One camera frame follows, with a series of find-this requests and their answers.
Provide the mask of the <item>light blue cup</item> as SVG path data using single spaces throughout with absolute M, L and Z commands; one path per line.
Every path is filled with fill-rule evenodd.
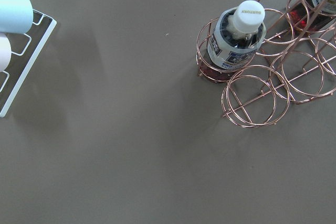
M 24 34 L 33 24 L 30 0 L 1 0 L 1 32 Z

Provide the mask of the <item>tea bottle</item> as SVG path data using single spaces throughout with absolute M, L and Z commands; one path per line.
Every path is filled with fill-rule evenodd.
M 335 0 L 304 0 L 289 13 L 296 31 L 318 32 L 335 18 Z
M 208 63 L 200 71 L 214 82 L 229 80 L 253 59 L 266 35 L 265 9 L 255 0 L 246 0 L 224 11 L 208 39 Z

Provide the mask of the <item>tea bottle far right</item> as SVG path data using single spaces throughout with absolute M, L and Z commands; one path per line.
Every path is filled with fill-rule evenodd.
M 289 13 L 296 31 L 318 32 L 335 18 L 335 0 L 304 0 Z

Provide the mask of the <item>pale pink cup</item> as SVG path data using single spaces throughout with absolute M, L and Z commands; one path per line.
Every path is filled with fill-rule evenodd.
M 4 33 L 0 35 L 0 72 L 4 71 L 11 60 L 12 48 L 7 36 Z

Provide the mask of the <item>tea bottle far left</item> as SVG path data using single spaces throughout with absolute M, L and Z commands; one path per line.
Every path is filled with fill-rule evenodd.
M 214 82 L 229 80 L 253 59 L 266 35 L 265 9 L 255 0 L 246 0 L 224 11 L 208 39 L 208 63 L 200 71 Z

